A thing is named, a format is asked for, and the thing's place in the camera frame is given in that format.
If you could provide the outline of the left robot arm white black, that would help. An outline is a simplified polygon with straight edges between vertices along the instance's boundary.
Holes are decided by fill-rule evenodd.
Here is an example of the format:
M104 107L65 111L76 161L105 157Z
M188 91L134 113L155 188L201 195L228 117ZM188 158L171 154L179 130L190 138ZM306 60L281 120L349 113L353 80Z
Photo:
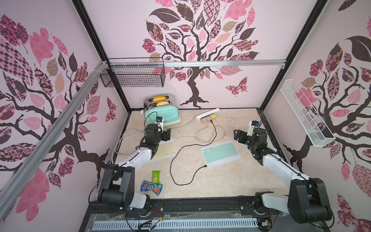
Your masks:
M123 209L137 208L149 210L150 197L135 192L136 172L156 154L161 141L171 139L171 129L163 130L158 124L149 124L139 147L125 161L110 164L100 182L97 200L108 206Z

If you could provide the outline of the pink charger adapter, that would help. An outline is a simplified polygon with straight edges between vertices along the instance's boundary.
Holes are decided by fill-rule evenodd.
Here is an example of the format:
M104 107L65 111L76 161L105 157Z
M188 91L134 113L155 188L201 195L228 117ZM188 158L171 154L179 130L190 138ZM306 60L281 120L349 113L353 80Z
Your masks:
M211 121L211 120L212 120L211 116L203 117L203 118L201 119L201 121L202 121L203 123L209 122L209 121Z

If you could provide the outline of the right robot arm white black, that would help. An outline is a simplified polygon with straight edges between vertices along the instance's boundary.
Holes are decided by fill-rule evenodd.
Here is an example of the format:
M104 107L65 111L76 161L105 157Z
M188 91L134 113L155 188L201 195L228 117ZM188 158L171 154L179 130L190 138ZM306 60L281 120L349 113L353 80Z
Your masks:
M265 129L252 127L249 131L235 130L233 133L235 141L246 145L253 158L272 171L289 188L288 195L270 191L257 192L254 199L256 212L261 213L263 209L277 210L289 214L298 224L333 218L325 183L296 170L269 148Z

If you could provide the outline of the white power strip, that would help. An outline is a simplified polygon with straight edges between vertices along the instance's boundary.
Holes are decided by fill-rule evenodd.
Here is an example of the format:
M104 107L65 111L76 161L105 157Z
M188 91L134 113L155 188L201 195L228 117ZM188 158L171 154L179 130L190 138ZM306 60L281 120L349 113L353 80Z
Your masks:
M201 115L196 116L195 119L196 119L196 120L201 120L203 117L210 116L210 115L212 115L212 114L214 114L214 113L217 113L217 112L219 112L219 111L220 111L220 109L219 109L219 108L216 108L216 109L210 110L210 111L208 111L208 112L206 112L206 113L203 113L203 114L201 114Z

